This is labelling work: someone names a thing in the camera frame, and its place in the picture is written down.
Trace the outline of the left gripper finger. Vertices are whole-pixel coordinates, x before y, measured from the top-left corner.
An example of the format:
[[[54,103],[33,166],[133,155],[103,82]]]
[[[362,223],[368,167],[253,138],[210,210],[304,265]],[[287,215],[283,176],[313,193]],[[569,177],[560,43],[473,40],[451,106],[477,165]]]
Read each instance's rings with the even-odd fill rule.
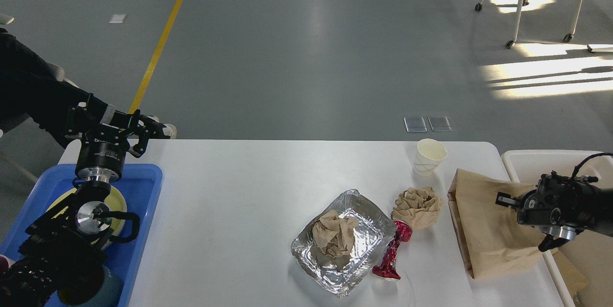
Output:
[[[68,109],[67,122],[61,138],[101,140],[102,118],[102,102],[79,102]]]
[[[128,141],[132,135],[137,137],[135,145],[131,145]],[[122,130],[122,149],[132,157],[140,158],[146,152],[149,135],[149,128],[145,125],[144,117],[140,109],[136,109],[134,113],[128,115],[127,126]]]

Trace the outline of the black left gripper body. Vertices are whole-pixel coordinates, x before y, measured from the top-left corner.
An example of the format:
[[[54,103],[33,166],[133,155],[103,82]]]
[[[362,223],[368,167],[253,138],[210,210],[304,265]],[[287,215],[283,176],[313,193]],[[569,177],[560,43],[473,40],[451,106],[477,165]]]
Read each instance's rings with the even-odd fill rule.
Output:
[[[110,127],[83,133],[75,175],[84,181],[113,183],[122,178],[129,142],[125,133]]]

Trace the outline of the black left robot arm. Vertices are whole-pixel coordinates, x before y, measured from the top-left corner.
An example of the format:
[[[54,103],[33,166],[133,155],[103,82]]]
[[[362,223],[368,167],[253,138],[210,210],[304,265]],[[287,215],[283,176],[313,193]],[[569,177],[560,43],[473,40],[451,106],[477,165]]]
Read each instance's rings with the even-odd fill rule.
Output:
[[[139,109],[117,122],[96,120],[87,102],[68,111],[64,133],[81,141],[75,192],[26,229],[22,258],[1,274],[3,307],[43,307],[58,290],[93,301],[93,284],[104,283],[105,244],[131,242],[140,231],[138,215],[114,211],[105,198],[121,179],[125,155],[141,157],[154,132],[153,119]]]

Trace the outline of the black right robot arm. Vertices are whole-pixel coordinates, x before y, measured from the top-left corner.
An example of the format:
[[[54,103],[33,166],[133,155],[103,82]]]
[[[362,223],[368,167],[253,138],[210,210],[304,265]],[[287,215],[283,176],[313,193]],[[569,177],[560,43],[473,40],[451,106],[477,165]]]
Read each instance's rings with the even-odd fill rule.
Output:
[[[541,252],[559,248],[585,230],[611,237],[613,235],[613,192],[593,185],[596,176],[578,176],[587,161],[602,156],[592,154],[578,163],[571,176],[552,171],[542,174],[532,191],[519,197],[498,192],[496,204],[517,212],[518,224],[534,227],[545,234],[538,245]]]

